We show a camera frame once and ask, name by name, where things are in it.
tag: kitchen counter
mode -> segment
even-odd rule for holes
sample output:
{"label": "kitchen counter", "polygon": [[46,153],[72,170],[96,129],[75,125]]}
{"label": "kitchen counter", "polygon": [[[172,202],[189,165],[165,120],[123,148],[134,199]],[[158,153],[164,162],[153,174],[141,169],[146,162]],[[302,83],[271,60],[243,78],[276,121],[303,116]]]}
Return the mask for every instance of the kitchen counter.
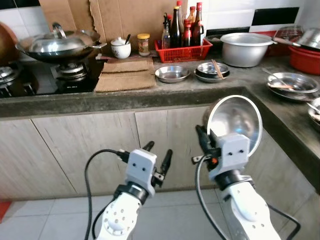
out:
{"label": "kitchen counter", "polygon": [[[201,61],[173,63],[193,71]],[[162,64],[154,58],[155,69]],[[320,134],[311,125],[307,106],[283,100],[265,86],[266,73],[296,72],[289,65],[289,57],[265,57],[257,67],[230,67],[231,75],[220,83],[203,83],[193,75],[187,80],[166,84],[157,80],[157,86],[140,90],[108,93],[71,93],[36,95],[0,99],[0,117],[3,120],[35,116],[69,115],[88,112],[140,109],[164,106],[211,104],[217,98],[233,94],[249,97],[258,106],[263,127],[277,141],[298,166],[309,182],[320,193]],[[319,76],[312,76],[320,82]]]}

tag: lid handle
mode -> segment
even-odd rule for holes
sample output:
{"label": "lid handle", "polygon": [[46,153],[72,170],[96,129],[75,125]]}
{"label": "lid handle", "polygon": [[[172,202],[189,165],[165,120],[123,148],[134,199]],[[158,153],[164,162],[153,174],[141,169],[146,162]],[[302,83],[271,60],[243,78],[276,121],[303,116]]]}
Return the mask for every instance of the lid handle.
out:
{"label": "lid handle", "polygon": [[59,32],[64,39],[67,38],[65,31],[62,29],[62,26],[59,23],[57,22],[52,23],[52,28],[54,33]]}

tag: glass jar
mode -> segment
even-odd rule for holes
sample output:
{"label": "glass jar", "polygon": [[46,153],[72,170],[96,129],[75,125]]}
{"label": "glass jar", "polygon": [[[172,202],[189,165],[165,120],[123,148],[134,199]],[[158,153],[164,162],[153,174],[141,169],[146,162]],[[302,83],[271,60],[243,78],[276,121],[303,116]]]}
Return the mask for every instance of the glass jar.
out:
{"label": "glass jar", "polygon": [[138,47],[139,47],[139,54],[142,57],[146,57],[150,55],[149,50],[149,33],[140,33],[137,35],[138,37]]}

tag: gas stove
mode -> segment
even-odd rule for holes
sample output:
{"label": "gas stove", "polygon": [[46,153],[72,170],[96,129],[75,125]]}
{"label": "gas stove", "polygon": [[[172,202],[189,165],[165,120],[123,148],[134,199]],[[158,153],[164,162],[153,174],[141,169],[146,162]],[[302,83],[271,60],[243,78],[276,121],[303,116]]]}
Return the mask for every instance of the gas stove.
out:
{"label": "gas stove", "polygon": [[93,92],[102,61],[53,65],[40,61],[0,66],[0,98]]}

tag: red bowl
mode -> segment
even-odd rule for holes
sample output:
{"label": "red bowl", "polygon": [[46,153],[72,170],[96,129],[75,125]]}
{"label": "red bowl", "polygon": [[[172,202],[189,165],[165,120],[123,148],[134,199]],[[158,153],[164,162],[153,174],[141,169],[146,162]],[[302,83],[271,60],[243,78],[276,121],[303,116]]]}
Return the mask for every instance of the red bowl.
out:
{"label": "red bowl", "polygon": [[320,52],[289,46],[290,64],[295,69],[313,75],[320,75]]}

